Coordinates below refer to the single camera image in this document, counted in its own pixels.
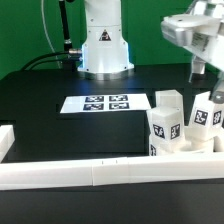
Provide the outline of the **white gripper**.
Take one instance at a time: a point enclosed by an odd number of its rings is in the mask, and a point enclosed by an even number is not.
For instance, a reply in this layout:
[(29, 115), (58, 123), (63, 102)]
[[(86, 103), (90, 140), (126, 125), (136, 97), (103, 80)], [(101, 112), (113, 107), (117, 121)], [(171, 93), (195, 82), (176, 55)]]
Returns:
[(219, 69), (210, 100), (224, 104), (224, 0), (193, 0), (183, 14), (161, 22), (163, 37), (193, 54), (189, 82), (205, 78), (205, 63)]

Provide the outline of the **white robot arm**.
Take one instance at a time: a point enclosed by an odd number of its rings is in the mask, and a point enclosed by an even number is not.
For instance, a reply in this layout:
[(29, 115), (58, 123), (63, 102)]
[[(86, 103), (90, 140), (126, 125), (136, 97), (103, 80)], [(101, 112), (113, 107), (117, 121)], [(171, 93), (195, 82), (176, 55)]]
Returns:
[[(78, 70), (99, 80), (116, 79), (134, 67), (122, 36), (121, 0), (84, 0), (87, 38)], [(202, 77), (205, 65), (219, 70), (210, 99), (224, 103), (224, 0), (193, 0), (188, 9), (163, 18), (163, 37), (192, 54), (192, 80)]]

